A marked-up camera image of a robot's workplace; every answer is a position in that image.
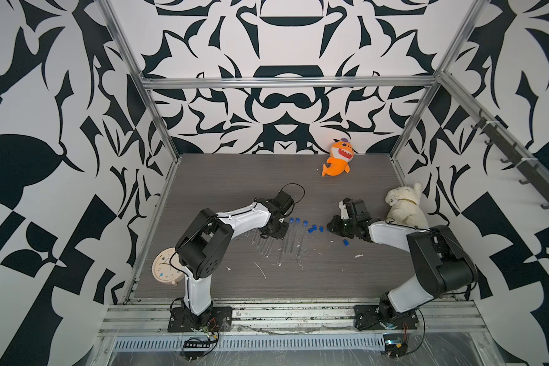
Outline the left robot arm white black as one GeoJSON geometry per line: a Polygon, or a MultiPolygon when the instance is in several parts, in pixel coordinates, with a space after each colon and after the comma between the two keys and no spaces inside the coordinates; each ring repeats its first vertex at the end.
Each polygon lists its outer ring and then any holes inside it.
{"type": "Polygon", "coordinates": [[[196,216],[175,245],[185,274],[185,316],[197,327],[210,321],[213,300],[211,277],[218,269],[232,239],[255,231],[259,237],[284,239],[295,202],[280,190],[274,198],[256,198],[250,205],[222,213],[206,208],[196,216]]]}

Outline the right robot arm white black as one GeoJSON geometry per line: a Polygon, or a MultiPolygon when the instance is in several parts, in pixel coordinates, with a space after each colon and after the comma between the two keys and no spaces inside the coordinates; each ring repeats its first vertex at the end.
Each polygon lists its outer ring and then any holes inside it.
{"type": "Polygon", "coordinates": [[[474,261],[447,226],[422,228],[393,219],[375,220],[362,200],[346,198],[339,208],[340,214],[326,225],[331,233],[401,249],[410,254],[414,268],[414,276],[385,293],[375,309],[357,313],[357,329],[376,324],[394,328],[399,319],[413,316],[420,306],[477,282],[474,261]]]}

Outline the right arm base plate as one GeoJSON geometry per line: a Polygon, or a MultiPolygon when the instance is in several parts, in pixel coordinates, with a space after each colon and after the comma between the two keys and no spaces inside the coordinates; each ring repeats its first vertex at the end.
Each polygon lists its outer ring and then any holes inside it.
{"type": "Polygon", "coordinates": [[[377,305],[355,305],[354,312],[354,327],[358,331],[417,329],[419,323],[415,310],[398,313],[388,300],[377,305]]]}

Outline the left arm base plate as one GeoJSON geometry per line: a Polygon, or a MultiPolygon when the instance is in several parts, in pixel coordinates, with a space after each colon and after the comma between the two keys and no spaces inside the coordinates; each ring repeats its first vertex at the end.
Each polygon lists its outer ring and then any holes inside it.
{"type": "Polygon", "coordinates": [[[168,332],[211,332],[229,328],[232,323],[233,308],[209,306],[201,315],[193,314],[186,306],[170,310],[168,332]]]}

